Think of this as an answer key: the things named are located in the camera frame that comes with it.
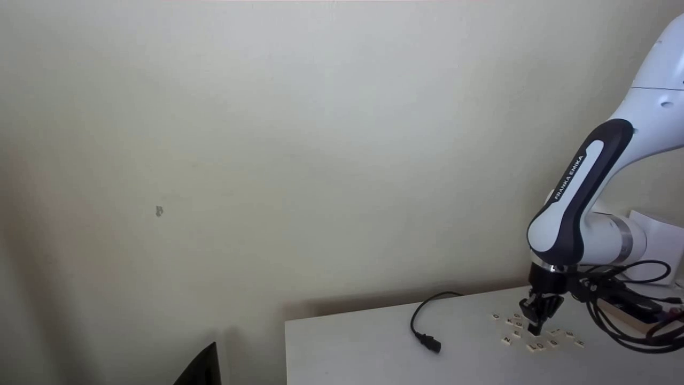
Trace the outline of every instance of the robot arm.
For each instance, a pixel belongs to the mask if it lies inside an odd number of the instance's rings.
[[[640,260],[646,238],[626,219],[594,213],[605,184],[626,166],[684,146],[684,16],[650,50],[615,114],[582,144],[547,203],[528,228],[535,253],[531,296],[522,311],[539,335],[563,304],[579,264],[612,266]]]

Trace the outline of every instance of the white wall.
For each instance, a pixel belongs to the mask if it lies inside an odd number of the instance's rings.
[[[677,0],[0,4],[0,383],[172,383],[212,337],[504,287]],[[617,207],[684,221],[683,154]]]

